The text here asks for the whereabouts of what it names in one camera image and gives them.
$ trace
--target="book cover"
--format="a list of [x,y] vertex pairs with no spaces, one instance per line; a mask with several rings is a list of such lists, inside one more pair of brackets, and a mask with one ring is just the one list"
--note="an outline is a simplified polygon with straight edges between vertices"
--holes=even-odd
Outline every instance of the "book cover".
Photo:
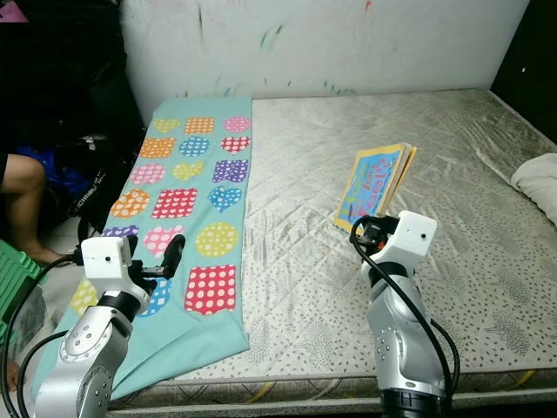
[[408,144],[396,144],[358,152],[334,224],[349,233],[356,219],[382,212],[411,150]]

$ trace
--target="blue polka dot heart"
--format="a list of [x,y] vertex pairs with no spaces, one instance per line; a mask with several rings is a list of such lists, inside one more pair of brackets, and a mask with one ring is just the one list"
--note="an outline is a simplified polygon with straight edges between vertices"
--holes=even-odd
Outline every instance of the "blue polka dot heart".
[[240,189],[225,189],[221,185],[215,187],[209,193],[209,200],[221,213],[230,206],[236,205],[241,197],[242,191]]
[[180,152],[186,157],[197,157],[205,154],[209,148],[209,141],[201,137],[191,137],[180,145]]

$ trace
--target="blue cloth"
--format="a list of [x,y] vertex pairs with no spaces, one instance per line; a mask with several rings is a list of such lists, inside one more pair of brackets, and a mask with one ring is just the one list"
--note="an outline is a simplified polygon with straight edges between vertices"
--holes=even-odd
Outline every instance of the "blue cloth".
[[[240,268],[251,110],[249,98],[176,98],[154,112],[104,235],[137,233],[133,259],[145,266],[160,264],[176,233],[186,243],[175,277],[158,280],[149,309],[133,322],[112,399],[249,348]],[[94,303],[94,290],[84,280],[57,331],[71,328]],[[51,343],[44,352],[34,396],[55,364],[58,347]]]

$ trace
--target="person's leg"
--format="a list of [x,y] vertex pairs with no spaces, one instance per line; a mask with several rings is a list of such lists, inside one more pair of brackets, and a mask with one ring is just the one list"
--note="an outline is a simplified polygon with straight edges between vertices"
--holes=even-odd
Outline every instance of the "person's leg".
[[6,215],[13,245],[40,264],[61,257],[37,237],[38,214],[46,177],[44,168],[33,158],[9,154],[0,192],[5,193]]

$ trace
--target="mattress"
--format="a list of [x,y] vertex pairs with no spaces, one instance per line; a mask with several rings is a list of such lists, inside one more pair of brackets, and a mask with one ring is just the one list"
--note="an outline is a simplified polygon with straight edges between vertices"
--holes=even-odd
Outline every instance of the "mattress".
[[254,100],[253,137],[251,349],[115,401],[111,416],[378,411],[370,287],[332,219],[357,151],[397,142],[418,153],[389,213],[439,222],[415,279],[459,348],[455,407],[557,399],[557,230],[509,185],[557,145],[486,91]]

